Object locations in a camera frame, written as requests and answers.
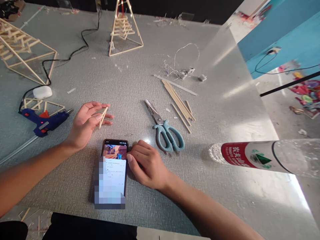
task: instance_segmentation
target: blue scissors handle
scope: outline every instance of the blue scissors handle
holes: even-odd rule
[[[163,126],[161,125],[154,125],[153,126],[154,129],[157,130],[157,142],[158,142],[158,145],[159,147],[165,151],[165,152],[173,152],[173,151],[181,151],[184,149],[184,140],[180,134],[180,132],[175,129],[174,127],[168,125],[168,120],[165,120],[164,121],[164,124]],[[174,140],[171,132],[169,131],[171,130],[178,138],[179,142],[180,142],[180,146],[177,145],[176,141]],[[163,135],[166,143],[167,143],[167,147],[164,147],[162,144],[161,144],[161,141],[160,141],[160,135]]]

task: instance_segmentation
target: forearm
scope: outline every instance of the forearm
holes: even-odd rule
[[[59,144],[0,173],[0,217],[72,154],[69,147]]]
[[[231,211],[174,174],[162,193],[183,208],[195,226],[201,227],[200,232],[211,239],[263,239]]]

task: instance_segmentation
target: power cord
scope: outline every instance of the power cord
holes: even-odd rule
[[[258,67],[259,63],[261,63],[261,62],[262,62],[262,60],[263,60],[266,56],[268,56],[270,53],[272,53],[272,52],[275,52],[275,51],[274,51],[274,50],[270,50],[269,52],[267,52],[267,54],[266,54],[266,55],[264,55],[264,56],[263,56],[263,58],[262,58],[262,59],[257,63],[257,65],[256,65],[256,67],[254,68],[254,71],[253,71],[252,73],[257,72],[257,73],[263,73],[263,74],[275,75],[275,74],[279,74],[279,73],[285,73],[285,72],[291,72],[291,71],[297,71],[297,70],[309,69],[309,68],[314,68],[314,67],[316,67],[316,66],[320,66],[320,64],[317,64],[317,65],[314,65],[314,66],[312,66],[312,67],[308,67],[308,68],[292,69],[292,70],[283,71],[283,72],[278,72],[278,73],[265,73],[265,72],[259,72],[258,70],[259,70],[260,68],[262,68],[263,66],[265,66],[266,64],[268,64],[269,62],[271,62],[271,61],[272,61],[272,60],[273,60],[273,59],[278,55],[278,53],[277,53],[277,52],[275,52],[275,56],[274,56],[270,61],[268,61],[267,63],[263,64],[261,67],[259,67],[259,68],[257,69],[257,67]]]
[[[45,72],[45,74],[46,74],[46,77],[47,77],[47,79],[48,79],[48,84],[46,84],[46,85],[40,85],[40,86],[31,88],[31,89],[29,89],[28,91],[26,91],[26,92],[23,94],[23,97],[22,97],[22,99],[21,99],[20,106],[19,106],[19,112],[18,112],[19,114],[21,114],[21,108],[22,108],[24,99],[25,99],[26,95],[28,94],[28,92],[33,91],[34,89],[36,89],[36,88],[38,88],[38,87],[50,86],[51,83],[52,83],[51,80],[50,80],[50,78],[49,78],[48,72],[47,72],[47,70],[46,70],[46,68],[45,68],[45,66],[44,66],[44,63],[45,63],[45,62],[68,62],[68,61],[71,60],[72,56],[73,56],[76,52],[79,52],[79,51],[81,51],[82,49],[85,49],[85,51],[88,50],[88,49],[89,49],[89,45],[88,45],[88,43],[86,42],[86,40],[84,39],[83,33],[84,33],[84,32],[87,32],[87,31],[98,31],[98,30],[99,30],[99,25],[100,25],[100,17],[101,17],[101,15],[102,15],[102,7],[100,6],[100,10],[99,10],[99,12],[98,12],[98,26],[97,26],[97,28],[85,29],[85,30],[82,30],[82,31],[81,31],[81,37],[82,37],[82,40],[84,41],[85,45],[83,45],[82,47],[80,47],[80,48],[78,48],[77,50],[73,51],[73,52],[70,54],[70,56],[69,56],[68,59],[47,59],[47,60],[42,61],[42,67],[43,67],[43,70],[44,70],[44,72]]]

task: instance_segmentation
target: grey table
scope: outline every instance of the grey table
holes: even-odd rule
[[[21,26],[37,5],[27,4]],[[143,139],[155,144],[153,120],[143,103],[148,99],[164,119],[169,119],[183,135],[186,148],[180,157],[161,153],[167,168],[190,185],[202,190],[250,224],[266,239],[319,239],[319,230],[310,213],[295,176],[236,166],[219,165],[206,156],[208,146],[217,142],[276,140],[277,134],[255,89],[246,64],[230,30],[214,25],[186,23],[156,26],[154,17],[136,15],[144,47],[119,56],[107,57],[113,13],[103,12],[98,32],[86,36],[90,49],[63,65],[52,76],[50,101],[76,111],[88,101],[111,103],[109,113],[114,124],[95,130],[88,146],[48,174],[20,202],[21,205],[106,221],[157,228],[198,235],[184,213],[159,192],[134,180],[129,171],[126,210],[94,210],[93,169],[101,154],[103,139]],[[66,58],[83,45],[80,31],[95,27],[97,14],[80,12],[61,15],[59,11],[41,11],[24,31],[41,39]],[[194,66],[195,76],[205,74],[207,81],[196,78],[176,82],[194,92],[193,96],[176,89],[189,101],[197,119],[188,134],[179,119],[173,119],[171,98],[159,79],[164,74],[164,60],[173,65],[176,51],[190,45],[176,56],[176,68]],[[17,113],[25,90],[36,86],[32,81],[1,68],[0,157],[33,136],[34,124]],[[76,88],[70,94],[67,91]],[[72,115],[48,137],[38,139],[8,161],[2,170],[54,146],[66,138]]]

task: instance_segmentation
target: plastic bottle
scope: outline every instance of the plastic bottle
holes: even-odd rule
[[[209,156],[222,164],[320,178],[320,139],[217,143]]]

